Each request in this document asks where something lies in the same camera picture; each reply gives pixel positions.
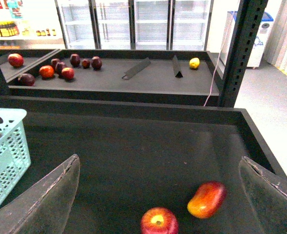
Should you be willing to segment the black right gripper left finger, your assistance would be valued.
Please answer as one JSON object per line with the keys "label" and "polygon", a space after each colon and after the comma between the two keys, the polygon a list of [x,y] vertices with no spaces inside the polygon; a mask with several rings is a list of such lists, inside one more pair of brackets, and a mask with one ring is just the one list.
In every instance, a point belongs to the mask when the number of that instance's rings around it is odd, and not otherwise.
{"label": "black right gripper left finger", "polygon": [[0,234],[61,234],[74,202],[80,174],[72,155],[0,209]]}

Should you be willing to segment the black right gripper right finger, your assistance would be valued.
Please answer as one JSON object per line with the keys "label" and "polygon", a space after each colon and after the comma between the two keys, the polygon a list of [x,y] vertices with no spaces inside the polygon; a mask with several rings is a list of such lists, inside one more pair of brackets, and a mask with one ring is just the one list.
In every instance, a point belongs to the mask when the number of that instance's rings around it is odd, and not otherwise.
{"label": "black right gripper right finger", "polygon": [[287,234],[287,181],[244,156],[239,176],[262,234]]}

